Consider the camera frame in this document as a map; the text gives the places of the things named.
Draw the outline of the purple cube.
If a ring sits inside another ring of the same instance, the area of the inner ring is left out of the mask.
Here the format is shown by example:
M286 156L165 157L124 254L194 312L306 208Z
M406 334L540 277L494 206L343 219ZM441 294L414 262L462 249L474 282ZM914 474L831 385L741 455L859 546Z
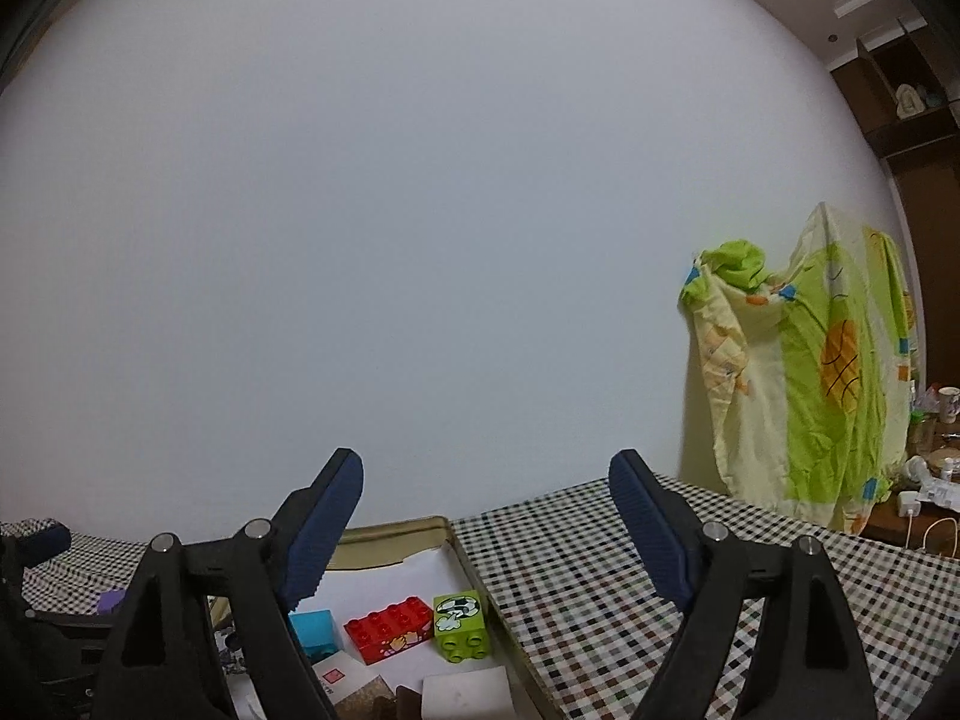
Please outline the purple cube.
M124 603L124 600L124 590L107 590L107 592L104 592L98 598L98 603L96 603L96 614L98 616L109 616L110 614L116 614L117 611L119 611L122 603Z

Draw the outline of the brown folding comb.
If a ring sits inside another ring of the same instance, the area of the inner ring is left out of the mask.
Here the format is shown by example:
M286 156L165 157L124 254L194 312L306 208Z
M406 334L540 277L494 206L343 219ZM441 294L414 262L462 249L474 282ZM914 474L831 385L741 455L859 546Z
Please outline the brown folding comb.
M392 697L378 697L373 704L374 720L421 720L423 697L420 692L398 686Z

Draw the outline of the red toy brick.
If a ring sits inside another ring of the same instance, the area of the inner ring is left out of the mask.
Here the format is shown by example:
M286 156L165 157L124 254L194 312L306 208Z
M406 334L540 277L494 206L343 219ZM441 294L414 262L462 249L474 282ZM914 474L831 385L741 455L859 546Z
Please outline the red toy brick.
M409 596L384 610L350 619L343 626L364 665L375 665L433 637L433 610Z

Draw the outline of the green soccer toy cube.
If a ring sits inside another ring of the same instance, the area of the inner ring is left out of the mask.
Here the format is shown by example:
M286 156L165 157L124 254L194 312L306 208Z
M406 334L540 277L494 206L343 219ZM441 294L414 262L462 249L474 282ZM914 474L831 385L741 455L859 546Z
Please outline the green soccer toy cube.
M433 639L448 663L483 660L491 653L491 640L477 590L433 598Z

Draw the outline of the checkered tablecloth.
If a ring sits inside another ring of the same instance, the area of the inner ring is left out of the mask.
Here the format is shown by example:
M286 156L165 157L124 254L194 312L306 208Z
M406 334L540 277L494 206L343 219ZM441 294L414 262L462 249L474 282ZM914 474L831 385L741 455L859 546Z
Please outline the checkered tablecloth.
M958 564L762 511L692 484L677 489L737 536L822 541L861 635L880 717L907 718L958 645ZM652 588L601 479L452 525L551 705L568 718L626 718L679 627Z

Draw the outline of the gold metal tin box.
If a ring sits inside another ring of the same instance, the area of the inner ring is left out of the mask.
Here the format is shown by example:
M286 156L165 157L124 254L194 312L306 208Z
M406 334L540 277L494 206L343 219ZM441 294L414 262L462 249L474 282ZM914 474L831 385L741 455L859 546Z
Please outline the gold metal tin box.
M448 543L454 550L455 557L459 559L460 564L466 571L466 576L472 586L469 590L482 590L482 583L478 580L477 571L470 565L469 558L464 553L464 548L460 546L455 538L454 528L443 517L433 515L432 517L417 518L416 520L405 520L405 522L386 523L386 525L373 525L372 527L358 527L347 530L340 543L337 544L334 557L327 569L332 571L364 571L364 569L374 569L374 567L392 566L404 561L407 557L420 551L439 548L444 543ZM526 657L519 644L509 633L505 621L500 612L490 600L487 592L480 592L480 598L483 601L483 616L488 624L488 630L498 632L501 642L505 644L506 656L509 663L516 668L521 684L530 699L534 700L535 707L540 712L540 718L558 718L562 715L551 702L550 697L545 694L544 688L540 688L537 679L532 674L532 667L527 663Z

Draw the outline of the green yellow hanging cloth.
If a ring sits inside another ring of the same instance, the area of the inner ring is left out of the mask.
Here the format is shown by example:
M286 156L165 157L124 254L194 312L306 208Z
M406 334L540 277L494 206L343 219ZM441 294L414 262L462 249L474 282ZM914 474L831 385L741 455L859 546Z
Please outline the green yellow hanging cloth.
M910 424L916 330L895 241L821 203L782 270L758 245L725 242L693 259L680 302L727 491L861 533Z

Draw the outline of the blue toy brick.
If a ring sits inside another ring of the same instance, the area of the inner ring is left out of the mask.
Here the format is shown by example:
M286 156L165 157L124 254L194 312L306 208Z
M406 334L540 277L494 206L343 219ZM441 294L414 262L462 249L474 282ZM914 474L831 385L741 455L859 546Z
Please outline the blue toy brick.
M288 619L311 663L325 660L340 650L334 617L329 610L293 611Z

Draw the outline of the white power adapter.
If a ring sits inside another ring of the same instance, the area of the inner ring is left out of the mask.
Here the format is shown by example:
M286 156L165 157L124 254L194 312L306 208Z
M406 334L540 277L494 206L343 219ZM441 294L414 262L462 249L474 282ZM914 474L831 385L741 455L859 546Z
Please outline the white power adapter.
M423 679L423 720L512 720L516 709L505 667Z

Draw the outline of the clutter on side table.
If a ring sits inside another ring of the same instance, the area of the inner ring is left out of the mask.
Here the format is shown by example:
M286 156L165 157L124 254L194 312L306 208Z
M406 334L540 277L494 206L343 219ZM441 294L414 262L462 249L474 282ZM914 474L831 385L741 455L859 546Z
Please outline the clutter on side table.
M911 410L896 515L903 546L958 557L958 387L931 387Z

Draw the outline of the white card box red logo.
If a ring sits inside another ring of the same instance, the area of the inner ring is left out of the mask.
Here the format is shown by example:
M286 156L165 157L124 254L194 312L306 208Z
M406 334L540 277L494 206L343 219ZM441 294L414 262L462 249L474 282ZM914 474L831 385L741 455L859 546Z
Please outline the white card box red logo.
M347 652L337 652L313 665L313 672L327 694L332 706L342 704L350 695L356 694L368 684L374 683L379 674Z

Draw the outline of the brown wooden cabinet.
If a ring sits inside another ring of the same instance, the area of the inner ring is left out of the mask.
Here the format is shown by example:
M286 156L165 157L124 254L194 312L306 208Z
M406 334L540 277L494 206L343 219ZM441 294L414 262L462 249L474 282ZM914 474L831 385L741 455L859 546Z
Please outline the brown wooden cabinet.
M861 39L832 71L892 176L923 314L926 380L958 382L958 64L931 28Z

